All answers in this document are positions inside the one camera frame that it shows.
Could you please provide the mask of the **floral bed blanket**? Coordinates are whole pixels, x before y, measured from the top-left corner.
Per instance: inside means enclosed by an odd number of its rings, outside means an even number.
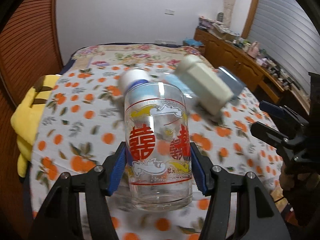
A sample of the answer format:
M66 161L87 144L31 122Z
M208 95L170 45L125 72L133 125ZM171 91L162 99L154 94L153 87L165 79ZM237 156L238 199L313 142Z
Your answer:
M198 56L208 67L210 62L201 53L190 46L163 44L100 44L77 50L68 61L67 70L107 67L124 64L133 66L140 63L165 63L176 67L187 55Z

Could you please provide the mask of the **wooden sideboard cabinet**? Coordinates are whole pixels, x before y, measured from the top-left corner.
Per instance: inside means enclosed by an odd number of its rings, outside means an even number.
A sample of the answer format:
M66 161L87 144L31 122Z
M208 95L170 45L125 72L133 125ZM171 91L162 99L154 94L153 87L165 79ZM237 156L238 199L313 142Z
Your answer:
M196 28L194 39L204 44L202 54L213 67L226 67L258 100L290 107L304 117L309 114L310 107L298 97L299 94L292 89L281 87L265 68L258 65L243 50L200 28Z

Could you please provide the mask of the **white wall switch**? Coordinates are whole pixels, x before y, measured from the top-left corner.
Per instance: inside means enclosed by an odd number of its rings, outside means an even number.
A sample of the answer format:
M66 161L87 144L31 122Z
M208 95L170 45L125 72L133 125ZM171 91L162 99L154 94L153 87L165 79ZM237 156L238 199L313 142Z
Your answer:
M170 9L165 9L165 14L173 16L175 14L175 11Z

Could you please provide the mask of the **white wall socket strip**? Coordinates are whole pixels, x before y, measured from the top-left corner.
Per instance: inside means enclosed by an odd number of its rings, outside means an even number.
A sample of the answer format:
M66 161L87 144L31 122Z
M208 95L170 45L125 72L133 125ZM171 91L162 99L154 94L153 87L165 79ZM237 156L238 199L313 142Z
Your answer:
M155 44L172 44L176 45L176 41L167 41L167 40L155 40Z

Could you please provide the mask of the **grey window blind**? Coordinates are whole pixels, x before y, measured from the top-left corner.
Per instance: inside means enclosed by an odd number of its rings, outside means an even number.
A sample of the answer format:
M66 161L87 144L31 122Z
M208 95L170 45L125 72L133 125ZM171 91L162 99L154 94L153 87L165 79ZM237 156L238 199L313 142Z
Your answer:
M319 33L296 0L259 0L248 39L310 92L309 73L319 73Z

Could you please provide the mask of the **cardboard box with cloth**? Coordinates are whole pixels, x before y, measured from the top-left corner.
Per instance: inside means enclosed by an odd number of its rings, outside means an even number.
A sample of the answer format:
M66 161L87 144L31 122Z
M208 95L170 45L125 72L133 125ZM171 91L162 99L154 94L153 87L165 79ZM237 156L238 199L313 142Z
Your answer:
M222 25L214 23L211 30L210 30L216 37L222 40L234 40L234 34Z

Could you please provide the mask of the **clear glass red characters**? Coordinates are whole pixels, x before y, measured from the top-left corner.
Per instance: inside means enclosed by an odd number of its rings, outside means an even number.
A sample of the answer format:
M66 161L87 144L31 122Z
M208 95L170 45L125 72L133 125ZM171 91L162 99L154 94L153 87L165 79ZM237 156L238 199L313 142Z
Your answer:
M179 88L137 85L125 95L125 140L134 207L172 211L191 203L192 171L187 109Z

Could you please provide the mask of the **cream faceted mug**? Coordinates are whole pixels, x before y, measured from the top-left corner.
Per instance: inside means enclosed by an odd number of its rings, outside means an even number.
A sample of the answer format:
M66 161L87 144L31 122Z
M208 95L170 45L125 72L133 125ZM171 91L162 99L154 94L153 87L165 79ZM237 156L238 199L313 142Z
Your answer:
M200 105L211 115L217 115L234 95L216 72L198 56L185 56L177 65L175 75L198 97Z

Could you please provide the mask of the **yellow plush toy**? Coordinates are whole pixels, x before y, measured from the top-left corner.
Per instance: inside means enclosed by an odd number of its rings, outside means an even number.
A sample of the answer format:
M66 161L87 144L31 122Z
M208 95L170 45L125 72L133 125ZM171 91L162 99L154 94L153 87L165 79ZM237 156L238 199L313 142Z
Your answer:
M11 116L10 123L17 134L17 147L20 152L17 173L21 178L25 177L28 163L31 162L39 122L51 91L59 78L59 74L40 77L27 91Z

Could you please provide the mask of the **blue item box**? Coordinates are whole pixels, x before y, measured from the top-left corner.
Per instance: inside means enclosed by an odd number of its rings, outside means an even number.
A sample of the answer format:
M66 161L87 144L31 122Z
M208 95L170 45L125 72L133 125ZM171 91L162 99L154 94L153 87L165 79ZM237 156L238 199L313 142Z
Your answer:
M199 51L204 49L204 44L201 41L197 41L193 38L186 38L185 40L183 40L183 45L192 47L192 48L197 49Z

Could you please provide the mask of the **brown louvered wardrobe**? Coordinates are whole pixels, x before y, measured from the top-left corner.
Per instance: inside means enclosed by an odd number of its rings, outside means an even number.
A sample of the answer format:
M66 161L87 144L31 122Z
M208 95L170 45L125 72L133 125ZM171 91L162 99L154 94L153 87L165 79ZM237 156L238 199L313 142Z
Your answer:
M41 76L62 68L56 0L1 0L1 236L26 239L33 220L10 118Z

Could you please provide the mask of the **pink thermos jug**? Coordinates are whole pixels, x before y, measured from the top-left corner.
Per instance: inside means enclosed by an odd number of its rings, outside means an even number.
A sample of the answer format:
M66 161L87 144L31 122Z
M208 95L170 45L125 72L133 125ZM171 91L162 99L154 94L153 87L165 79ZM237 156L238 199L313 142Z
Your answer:
M251 44L247 51L247 54L254 59L259 55L259 43L257 41Z

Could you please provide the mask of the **blue translucent plastic cup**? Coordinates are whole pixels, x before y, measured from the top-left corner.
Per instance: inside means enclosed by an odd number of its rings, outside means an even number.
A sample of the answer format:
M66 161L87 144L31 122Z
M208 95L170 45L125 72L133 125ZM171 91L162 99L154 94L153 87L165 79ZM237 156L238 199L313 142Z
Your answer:
M237 100L238 96L241 94L246 85L237 76L223 66L217 69L217 75L233 92L232 100Z

